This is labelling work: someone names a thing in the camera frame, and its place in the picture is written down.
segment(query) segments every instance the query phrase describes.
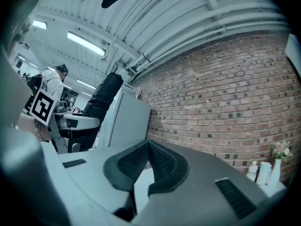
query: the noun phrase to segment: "fluorescent light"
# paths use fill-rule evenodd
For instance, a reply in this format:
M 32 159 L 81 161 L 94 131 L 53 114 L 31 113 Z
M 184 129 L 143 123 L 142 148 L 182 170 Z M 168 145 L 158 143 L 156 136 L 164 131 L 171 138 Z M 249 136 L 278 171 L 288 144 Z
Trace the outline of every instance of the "fluorescent light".
M 47 23 L 44 22 L 34 21 L 32 25 L 42 29 L 47 29 Z
M 79 83 L 81 83 L 81 84 L 83 84 L 83 85 L 86 85 L 86 86 L 88 86 L 88 87 L 90 87 L 90 88 L 96 89 L 95 87 L 93 87 L 93 86 L 91 86 L 91 85 L 88 85 L 88 84 L 86 84 L 86 83 L 84 83 L 84 82 L 81 82 L 81 81 L 79 81 L 79 80 L 77 80 L 77 82 L 79 82 Z
M 33 65 L 32 63 L 30 63 L 33 67 L 36 67 L 36 68 L 38 68 L 37 66 L 35 66 L 35 65 Z
M 87 93 L 85 93 L 85 92 L 82 92 L 83 94 L 85 94 L 85 95 L 87 95 L 87 96 L 91 96 L 92 97 L 92 95 L 89 95 L 89 94 L 87 94 Z
M 66 86 L 66 85 L 64 85 L 65 87 L 67 87 L 68 89 L 72 89 L 71 87 L 69 87 L 69 86 Z
M 68 39 L 70 39 L 76 43 L 79 43 L 80 45 L 94 51 L 95 53 L 99 54 L 100 56 L 104 56 L 104 54 L 105 54 L 105 50 L 95 46 L 94 44 L 90 43 L 89 41 L 85 40 L 84 38 L 82 38 L 72 32 L 68 32 L 67 37 L 68 37 Z

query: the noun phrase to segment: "desk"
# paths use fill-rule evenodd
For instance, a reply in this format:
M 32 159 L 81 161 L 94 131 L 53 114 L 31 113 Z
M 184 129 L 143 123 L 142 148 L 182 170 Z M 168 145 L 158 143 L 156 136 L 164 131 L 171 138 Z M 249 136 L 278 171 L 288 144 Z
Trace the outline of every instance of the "desk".
M 286 186 L 284 186 L 281 182 L 278 182 L 274 187 L 270 187 L 268 185 L 263 185 L 258 187 L 267 195 L 267 197 L 273 196 L 275 193 L 278 193 L 282 190 L 287 190 Z

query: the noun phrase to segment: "white shirt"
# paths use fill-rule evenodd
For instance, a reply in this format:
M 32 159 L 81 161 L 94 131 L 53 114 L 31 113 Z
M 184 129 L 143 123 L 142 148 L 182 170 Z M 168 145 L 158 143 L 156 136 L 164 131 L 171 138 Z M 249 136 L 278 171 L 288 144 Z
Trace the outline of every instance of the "white shirt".
M 57 100 L 61 100 L 63 93 L 63 82 L 56 71 L 46 69 L 41 72 L 45 76 L 44 83 L 46 85 L 45 91 L 52 95 Z

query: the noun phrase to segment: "dark hair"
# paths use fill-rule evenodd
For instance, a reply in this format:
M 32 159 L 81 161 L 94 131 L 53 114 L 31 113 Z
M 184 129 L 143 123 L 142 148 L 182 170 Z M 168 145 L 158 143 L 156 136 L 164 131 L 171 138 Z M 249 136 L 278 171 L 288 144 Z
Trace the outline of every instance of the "dark hair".
M 67 74 L 68 74 L 68 69 L 67 69 L 66 65 L 64 65 L 64 64 L 55 67 L 55 70 L 58 70 L 61 73 L 66 73 L 65 76 L 67 76 Z
M 17 66 L 18 68 L 20 68 L 22 64 L 23 64 L 23 61 L 22 61 L 22 60 L 19 60 L 16 66 Z

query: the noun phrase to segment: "ceiling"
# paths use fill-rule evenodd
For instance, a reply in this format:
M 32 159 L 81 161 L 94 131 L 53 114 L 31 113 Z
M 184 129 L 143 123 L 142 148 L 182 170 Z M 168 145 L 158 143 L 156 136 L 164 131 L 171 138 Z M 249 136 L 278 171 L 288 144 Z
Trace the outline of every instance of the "ceiling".
M 62 63 L 65 84 L 86 93 L 120 62 L 125 81 L 205 42 L 238 32 L 287 30 L 271 0 L 119 0 L 107 9 L 100 0 L 40 0 L 26 41 L 41 68 Z M 71 31 L 106 50 L 104 57 L 67 38 Z

